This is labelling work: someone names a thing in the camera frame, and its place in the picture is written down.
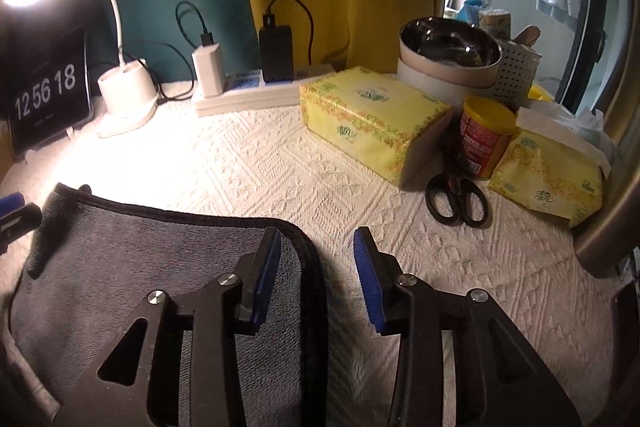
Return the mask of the purple and grey towel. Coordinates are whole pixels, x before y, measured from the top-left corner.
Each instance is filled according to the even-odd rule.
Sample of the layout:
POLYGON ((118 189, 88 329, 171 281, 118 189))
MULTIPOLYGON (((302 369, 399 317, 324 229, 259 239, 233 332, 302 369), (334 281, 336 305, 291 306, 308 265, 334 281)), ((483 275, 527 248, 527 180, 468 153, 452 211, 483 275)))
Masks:
MULTIPOLYGON (((78 379, 150 291, 199 291, 254 253, 265 229, 281 235, 266 321, 236 335, 246 423, 322 426, 328 387, 326 284, 314 243, 274 218, 192 215, 111 202, 88 187, 58 185, 9 307, 9 337, 21 380, 41 385, 49 423, 78 379)), ((191 332, 182 337, 179 420, 190 423, 191 332)))

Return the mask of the tablet showing clock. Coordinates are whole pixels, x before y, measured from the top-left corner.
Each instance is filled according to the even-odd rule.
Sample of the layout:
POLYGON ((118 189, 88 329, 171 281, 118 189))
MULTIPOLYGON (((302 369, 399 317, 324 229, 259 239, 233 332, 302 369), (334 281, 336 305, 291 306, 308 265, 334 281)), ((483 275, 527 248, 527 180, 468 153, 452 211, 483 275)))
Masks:
POLYGON ((10 89, 13 154, 21 158, 92 117, 86 31, 76 27, 58 39, 43 63, 25 65, 18 85, 10 89))

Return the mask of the white textured tablecloth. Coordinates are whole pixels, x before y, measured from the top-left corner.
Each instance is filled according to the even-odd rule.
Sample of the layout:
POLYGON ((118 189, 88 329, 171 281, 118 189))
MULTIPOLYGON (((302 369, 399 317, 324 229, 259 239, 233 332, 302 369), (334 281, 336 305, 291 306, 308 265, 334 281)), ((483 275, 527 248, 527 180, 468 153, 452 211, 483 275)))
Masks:
POLYGON ((329 422, 385 424, 396 373, 393 337, 375 334, 362 301, 352 234, 442 291, 490 292, 548 364, 583 421, 602 411, 612 369, 611 300, 620 283, 582 269, 565 225, 489 193, 489 227, 448 228, 420 192, 398 190, 311 134, 299 109, 212 117, 160 106, 142 128, 103 138, 87 124, 29 153, 1 183, 43 204, 56 184, 128 204, 198 215, 271 217, 316 245, 329 296, 329 422))

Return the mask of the black scissors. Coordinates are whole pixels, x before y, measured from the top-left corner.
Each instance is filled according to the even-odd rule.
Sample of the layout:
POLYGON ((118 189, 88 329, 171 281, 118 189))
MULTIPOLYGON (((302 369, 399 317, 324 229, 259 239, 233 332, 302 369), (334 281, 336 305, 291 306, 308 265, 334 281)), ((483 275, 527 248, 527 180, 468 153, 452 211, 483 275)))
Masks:
POLYGON ((425 204, 432 217, 441 225, 452 227, 462 222, 470 228, 484 227, 489 217, 489 204, 483 191, 471 180, 453 173, 436 174, 427 183, 424 192, 425 204), (436 207, 436 195, 444 194, 449 204, 448 216, 436 207), (478 219, 473 217, 472 199, 480 203, 482 213, 478 219))

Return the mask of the yellow soft tissue pack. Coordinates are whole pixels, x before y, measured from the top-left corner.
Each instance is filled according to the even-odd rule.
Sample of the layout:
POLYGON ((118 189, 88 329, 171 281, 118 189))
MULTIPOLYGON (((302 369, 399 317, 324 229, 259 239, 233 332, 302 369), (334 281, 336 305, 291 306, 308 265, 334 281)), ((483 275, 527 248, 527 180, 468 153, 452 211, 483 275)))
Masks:
POLYGON ((565 219, 571 228, 602 207, 600 167, 579 150, 524 129, 514 134, 488 187, 529 210, 565 219))

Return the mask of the white power strip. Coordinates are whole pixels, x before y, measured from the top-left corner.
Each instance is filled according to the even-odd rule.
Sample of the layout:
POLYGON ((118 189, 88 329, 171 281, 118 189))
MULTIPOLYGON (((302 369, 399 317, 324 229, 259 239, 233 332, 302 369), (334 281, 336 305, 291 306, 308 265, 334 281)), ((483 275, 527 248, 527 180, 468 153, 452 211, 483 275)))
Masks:
POLYGON ((311 80, 332 74, 330 64, 312 65, 299 69, 293 80, 265 82, 262 70, 254 69, 227 78, 224 92, 206 96, 200 86, 195 88, 192 105, 198 116, 270 109, 299 104, 299 87, 311 80))

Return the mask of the white phone charger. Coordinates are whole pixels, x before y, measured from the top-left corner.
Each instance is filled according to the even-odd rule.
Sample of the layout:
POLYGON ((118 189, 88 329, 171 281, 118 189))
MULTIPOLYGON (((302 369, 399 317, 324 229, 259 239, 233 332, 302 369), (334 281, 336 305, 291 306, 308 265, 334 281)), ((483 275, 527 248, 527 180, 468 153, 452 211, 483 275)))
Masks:
POLYGON ((222 95, 226 83, 222 47, 210 31, 201 34, 201 45, 192 52, 192 61, 203 95, 206 98, 222 95))

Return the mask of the red yellow-lid jar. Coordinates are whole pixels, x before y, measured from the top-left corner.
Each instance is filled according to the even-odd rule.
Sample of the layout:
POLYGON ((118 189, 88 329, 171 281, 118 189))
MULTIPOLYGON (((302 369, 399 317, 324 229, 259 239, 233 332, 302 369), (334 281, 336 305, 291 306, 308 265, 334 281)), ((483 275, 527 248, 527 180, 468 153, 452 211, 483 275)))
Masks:
POLYGON ((506 106, 490 98, 467 96, 460 121, 461 166, 476 179, 489 178, 515 130, 516 116, 506 106))

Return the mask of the yellow tissue box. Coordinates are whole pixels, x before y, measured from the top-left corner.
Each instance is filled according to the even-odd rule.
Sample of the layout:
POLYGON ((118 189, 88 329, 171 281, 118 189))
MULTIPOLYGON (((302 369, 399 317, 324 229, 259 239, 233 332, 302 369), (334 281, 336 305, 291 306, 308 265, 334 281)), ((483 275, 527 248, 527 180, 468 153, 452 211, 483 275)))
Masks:
POLYGON ((405 185, 432 156, 454 108, 363 67, 299 88, 305 126, 386 181, 405 185))

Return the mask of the black power adapter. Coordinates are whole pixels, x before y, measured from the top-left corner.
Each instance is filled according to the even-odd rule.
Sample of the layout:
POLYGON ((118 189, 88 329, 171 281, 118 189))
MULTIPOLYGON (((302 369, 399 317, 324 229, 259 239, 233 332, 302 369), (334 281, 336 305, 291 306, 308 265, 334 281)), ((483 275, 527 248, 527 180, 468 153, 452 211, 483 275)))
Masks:
POLYGON ((266 83, 294 78, 293 34, 288 25, 278 25, 273 13, 262 16, 258 32, 262 78, 266 83))

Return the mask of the white perforated basket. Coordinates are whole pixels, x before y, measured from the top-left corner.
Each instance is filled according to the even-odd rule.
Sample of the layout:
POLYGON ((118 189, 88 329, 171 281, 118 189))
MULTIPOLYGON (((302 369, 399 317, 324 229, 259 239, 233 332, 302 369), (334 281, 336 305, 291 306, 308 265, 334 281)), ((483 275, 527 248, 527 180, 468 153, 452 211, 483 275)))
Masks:
POLYGON ((498 39, 501 60, 492 97, 512 109, 523 105, 534 82, 542 56, 522 44, 498 39))

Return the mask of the stacked bowls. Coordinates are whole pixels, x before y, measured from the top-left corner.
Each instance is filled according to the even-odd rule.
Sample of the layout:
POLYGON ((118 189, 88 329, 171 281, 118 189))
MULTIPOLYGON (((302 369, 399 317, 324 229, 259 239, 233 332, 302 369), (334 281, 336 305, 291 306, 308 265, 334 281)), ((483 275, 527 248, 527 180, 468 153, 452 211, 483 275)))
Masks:
POLYGON ((458 20, 422 17, 399 31, 397 78, 457 108, 469 95, 492 97, 501 60, 497 40, 458 20))

